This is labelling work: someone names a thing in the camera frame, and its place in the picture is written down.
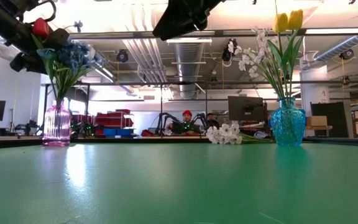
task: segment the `blue bin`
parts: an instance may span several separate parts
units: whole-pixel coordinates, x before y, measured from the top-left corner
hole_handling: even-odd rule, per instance
[[[133,129],[117,129],[117,134],[119,136],[131,136],[134,132]]]
[[[116,136],[117,135],[117,129],[105,128],[105,129],[103,129],[103,134],[105,136]]]

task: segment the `red cap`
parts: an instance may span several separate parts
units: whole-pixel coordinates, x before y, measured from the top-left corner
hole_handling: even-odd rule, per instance
[[[190,112],[190,110],[186,110],[185,112],[183,112],[182,116],[184,116],[185,114],[192,116],[192,113]]]

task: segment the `green table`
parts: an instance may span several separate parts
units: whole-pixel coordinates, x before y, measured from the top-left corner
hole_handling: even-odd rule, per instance
[[[0,223],[358,223],[358,147],[0,149]]]

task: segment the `pink glass vase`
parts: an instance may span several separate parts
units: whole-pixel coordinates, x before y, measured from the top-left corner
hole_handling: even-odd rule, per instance
[[[63,100],[45,112],[42,141],[44,146],[52,147],[63,147],[70,144],[70,112],[64,107]]]

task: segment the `vase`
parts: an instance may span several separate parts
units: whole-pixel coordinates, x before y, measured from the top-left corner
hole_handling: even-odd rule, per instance
[[[70,112],[64,101],[57,101],[45,112],[44,146],[63,147],[70,144]]]
[[[279,102],[280,108],[270,115],[276,143],[279,146],[300,146],[306,125],[305,111],[294,107],[294,97],[284,97]]]

